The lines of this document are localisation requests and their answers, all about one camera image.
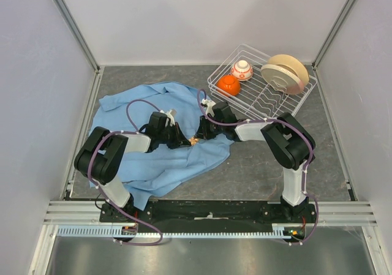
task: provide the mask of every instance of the aluminum frame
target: aluminum frame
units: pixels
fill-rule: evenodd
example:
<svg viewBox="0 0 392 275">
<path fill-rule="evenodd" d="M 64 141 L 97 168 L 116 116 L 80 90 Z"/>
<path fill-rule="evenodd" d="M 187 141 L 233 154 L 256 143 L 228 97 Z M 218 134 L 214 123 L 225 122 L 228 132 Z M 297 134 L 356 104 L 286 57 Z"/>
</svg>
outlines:
<svg viewBox="0 0 392 275">
<path fill-rule="evenodd" d="M 349 15 L 354 3 L 356 0 L 346 0 L 341 12 L 339 13 L 339 15 L 337 16 L 337 19 L 334 23 L 334 25 L 331 28 L 331 31 L 328 33 L 323 45 L 321 46 L 321 49 L 318 51 L 318 54 L 313 62 L 313 66 L 314 67 L 318 67 L 321 60 L 323 59 L 323 57 L 325 56 L 325 53 L 328 51 L 328 49 L 330 48 L 333 40 L 335 39 L 337 33 L 339 32 L 340 28 L 342 27 L 345 19 L 347 18 L 347 16 Z"/>
<path fill-rule="evenodd" d="M 66 177 L 64 180 L 64 184 L 62 186 L 63 190 L 61 191 L 60 199 L 64 199 L 67 194 L 71 195 L 72 189 L 74 187 L 74 178 L 75 178 L 75 168 L 74 168 L 74 159 L 78 154 L 80 148 L 83 146 L 85 141 L 85 137 L 88 133 L 90 119 L 92 116 L 92 111 L 94 109 L 94 104 L 96 102 L 100 82 L 102 81 L 102 75 L 104 73 L 105 68 L 101 68 L 95 75 L 94 81 L 92 82 L 89 97 L 84 109 L 83 119 L 80 125 L 80 130 L 76 139 L 76 143 L 73 149 L 72 157 L 70 158 L 67 166 Z"/>
<path fill-rule="evenodd" d="M 67 7 L 67 4 L 64 0 L 53 0 L 59 9 L 62 17 L 64 18 L 64 21 L 67 23 L 69 29 L 71 30 L 73 36 L 75 37 L 75 40 L 78 42 L 80 48 L 84 52 L 87 60 L 89 61 L 91 67 L 95 70 L 98 71 L 100 69 L 100 66 L 98 62 L 96 61 L 94 55 L 92 54 L 90 48 L 88 47 L 85 38 L 81 34 L 78 25 L 76 24 L 74 18 L 71 15 L 70 10 Z"/>
<path fill-rule="evenodd" d="M 331 28 L 330 33 L 328 34 L 319 53 L 317 54 L 314 62 L 312 63 L 315 69 L 316 76 L 317 67 L 320 64 L 320 61 L 323 59 L 325 53 L 328 51 L 330 45 L 332 44 L 334 38 L 336 37 L 345 19 L 347 18 L 347 15 L 353 7 L 355 1 L 356 0 L 346 1 L 338 18 L 336 19 L 333 27 Z M 75 149 L 73 152 L 73 157 L 75 157 L 75 153 L 77 153 L 77 151 L 80 149 L 84 137 L 88 131 L 88 125 L 91 119 L 92 109 L 98 92 L 100 80 L 102 78 L 102 69 L 100 69 L 100 65 L 95 60 L 94 55 L 88 47 L 82 33 L 80 32 L 75 20 L 73 19 L 68 7 L 66 6 L 65 1 L 54 0 L 54 2 L 58 6 L 61 15 L 64 17 L 68 27 L 70 28 L 73 36 L 75 37 L 75 40 L 79 43 L 81 49 L 86 55 L 90 65 L 94 68 L 94 70 L 96 70 L 96 77 L 94 79 L 94 83 L 92 84 L 83 122 L 81 124 L 80 133 L 78 134 Z M 339 137 L 338 135 L 336 135 L 336 131 L 334 129 L 334 122 L 326 104 L 325 97 L 322 93 L 320 81 L 318 86 L 320 88 L 320 94 L 323 100 L 328 122 L 330 123 L 330 127 L 334 132 L 334 141 L 338 150 L 341 164 L 343 166 L 344 174 L 346 180 L 349 181 L 349 168 L 344 162 L 341 147 L 339 144 Z M 61 199 L 64 198 L 67 191 L 72 191 L 75 170 L 73 169 L 71 162 L 69 163 L 66 176 L 67 178 L 65 180 L 64 190 L 61 195 Z M 99 223 L 99 210 L 95 208 L 93 202 L 50 202 L 47 215 L 45 216 L 45 221 L 43 223 L 40 238 L 36 246 L 36 251 L 34 253 L 34 257 L 28 273 L 29 275 L 41 275 L 46 273 L 59 225 L 94 226 L 103 224 Z M 355 225 L 362 226 L 363 233 L 366 238 L 366 244 L 369 249 L 369 253 L 371 255 L 372 262 L 377 275 L 392 274 L 391 268 L 385 260 L 386 256 L 384 255 L 383 248 L 380 244 L 381 239 L 379 235 L 379 228 L 375 221 L 370 204 L 367 202 L 320 202 L 320 223 L 318 225 L 319 227 L 346 227 Z"/>
<path fill-rule="evenodd" d="M 368 202 L 319 202 L 319 223 L 318 227 L 350 227 L 360 226 L 363 229 L 366 238 L 366 244 L 372 258 L 377 275 L 388 275 L 390 267 L 385 260 L 385 255 L 381 249 L 380 235 L 378 226 L 373 215 L 373 210 Z M 134 223 L 101 223 L 99 222 L 100 210 L 96 208 L 94 202 L 90 201 L 52 201 L 47 209 L 47 214 L 43 223 L 39 242 L 36 247 L 34 258 L 30 267 L 29 275 L 45 274 L 50 255 L 54 246 L 56 235 L 59 228 L 70 226 L 85 226 L 86 231 L 91 230 L 94 236 L 94 229 L 97 227 L 118 227 L 133 226 Z M 292 227 L 300 226 L 298 224 L 273 224 L 273 227 Z M 79 232 L 80 236 L 85 236 L 86 232 Z M 198 233 L 166 233 L 168 237 L 176 238 L 203 238 Z M 247 235 L 237 235 L 231 233 L 228 235 L 209 236 L 211 238 L 247 238 Z M 264 238 L 262 235 L 255 235 L 252 238 Z"/>
</svg>

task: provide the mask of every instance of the orange bowl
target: orange bowl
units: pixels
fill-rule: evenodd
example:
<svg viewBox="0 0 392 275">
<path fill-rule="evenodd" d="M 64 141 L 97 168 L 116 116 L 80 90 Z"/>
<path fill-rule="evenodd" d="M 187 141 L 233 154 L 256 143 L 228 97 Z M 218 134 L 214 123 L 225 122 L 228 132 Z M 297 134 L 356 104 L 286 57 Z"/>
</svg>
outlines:
<svg viewBox="0 0 392 275">
<path fill-rule="evenodd" d="M 219 79 L 216 86 L 221 90 L 229 93 L 231 96 L 236 96 L 237 94 L 239 94 L 239 91 L 241 90 L 241 86 L 238 79 L 235 78 L 233 75 L 223 76 L 221 79 Z"/>
</svg>

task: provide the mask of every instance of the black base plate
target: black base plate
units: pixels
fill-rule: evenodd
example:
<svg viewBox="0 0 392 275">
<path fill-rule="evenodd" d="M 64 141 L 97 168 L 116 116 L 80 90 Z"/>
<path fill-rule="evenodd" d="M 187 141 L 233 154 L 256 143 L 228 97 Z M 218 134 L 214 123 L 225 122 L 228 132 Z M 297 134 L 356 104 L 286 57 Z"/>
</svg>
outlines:
<svg viewBox="0 0 392 275">
<path fill-rule="evenodd" d="M 275 223 L 302 224 L 302 217 L 307 223 L 315 222 L 312 204 L 288 219 L 284 205 L 267 201 L 157 200 L 148 202 L 144 211 L 131 206 L 125 207 L 125 211 L 165 233 L 270 232 L 271 224 Z M 207 216 L 221 219 L 200 219 Z M 132 222 L 107 203 L 102 205 L 99 220 Z M 139 224 L 138 232 L 151 232 L 151 229 Z"/>
</svg>

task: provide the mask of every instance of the blue cloth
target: blue cloth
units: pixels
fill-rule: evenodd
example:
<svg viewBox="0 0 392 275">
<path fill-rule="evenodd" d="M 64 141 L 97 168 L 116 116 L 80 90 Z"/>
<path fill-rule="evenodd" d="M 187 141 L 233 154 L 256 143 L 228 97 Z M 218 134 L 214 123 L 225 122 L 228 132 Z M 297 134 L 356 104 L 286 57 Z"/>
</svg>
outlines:
<svg viewBox="0 0 392 275">
<path fill-rule="evenodd" d="M 113 96 L 99 100 L 92 130 L 102 126 L 110 130 L 135 129 L 126 116 L 126 106 L 134 99 L 146 99 L 163 111 L 175 109 L 175 120 L 190 139 L 195 135 L 199 117 L 197 89 L 176 82 L 140 85 Z M 134 102 L 129 107 L 132 120 L 138 127 L 148 123 L 155 109 L 144 102 Z M 160 145 L 151 153 L 126 153 L 122 159 L 118 176 L 127 190 L 134 196 L 134 205 L 144 209 L 151 195 L 161 197 L 182 182 L 190 180 L 221 164 L 230 154 L 232 141 L 224 135 L 203 141 L 193 147 L 168 149 Z"/>
</svg>

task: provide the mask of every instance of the white cable clip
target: white cable clip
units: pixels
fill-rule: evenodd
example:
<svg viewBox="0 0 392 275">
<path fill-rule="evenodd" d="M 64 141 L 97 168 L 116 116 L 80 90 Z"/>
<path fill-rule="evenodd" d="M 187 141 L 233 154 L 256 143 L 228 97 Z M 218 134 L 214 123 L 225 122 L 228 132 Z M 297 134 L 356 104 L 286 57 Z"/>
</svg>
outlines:
<svg viewBox="0 0 392 275">
<path fill-rule="evenodd" d="M 210 114 L 211 116 L 215 116 L 213 111 L 213 106 L 215 106 L 215 101 L 209 99 L 202 99 L 202 105 L 206 105 L 206 114 Z"/>
<path fill-rule="evenodd" d="M 163 110 L 161 110 L 160 112 L 165 114 L 169 118 L 170 120 L 169 125 L 174 126 L 176 124 L 176 121 L 174 120 L 174 116 L 177 114 L 176 110 L 171 109 L 166 113 Z"/>
</svg>

